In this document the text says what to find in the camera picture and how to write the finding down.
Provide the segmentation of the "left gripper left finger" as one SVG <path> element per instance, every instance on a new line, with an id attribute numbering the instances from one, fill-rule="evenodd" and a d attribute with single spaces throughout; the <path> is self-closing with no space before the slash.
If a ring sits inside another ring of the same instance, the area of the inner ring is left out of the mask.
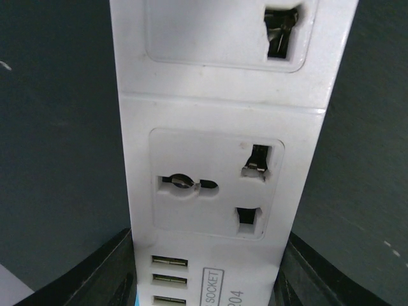
<path id="1" fill-rule="evenodd" d="M 137 305 L 131 230 L 126 228 L 37 291 L 9 273 L 10 305 Z"/>

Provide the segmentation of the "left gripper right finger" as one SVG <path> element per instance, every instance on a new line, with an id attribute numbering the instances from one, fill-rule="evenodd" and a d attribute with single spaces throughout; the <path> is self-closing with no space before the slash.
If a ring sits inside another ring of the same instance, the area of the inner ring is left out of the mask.
<path id="1" fill-rule="evenodd" d="M 387 305 L 291 233 L 273 286 L 274 305 Z"/>

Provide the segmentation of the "white power strip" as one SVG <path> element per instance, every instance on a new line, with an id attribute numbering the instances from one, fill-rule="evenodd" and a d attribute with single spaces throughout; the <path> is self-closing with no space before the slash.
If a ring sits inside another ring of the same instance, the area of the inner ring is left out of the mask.
<path id="1" fill-rule="evenodd" d="M 267 305 L 356 1 L 111 1 L 140 305 Z"/>

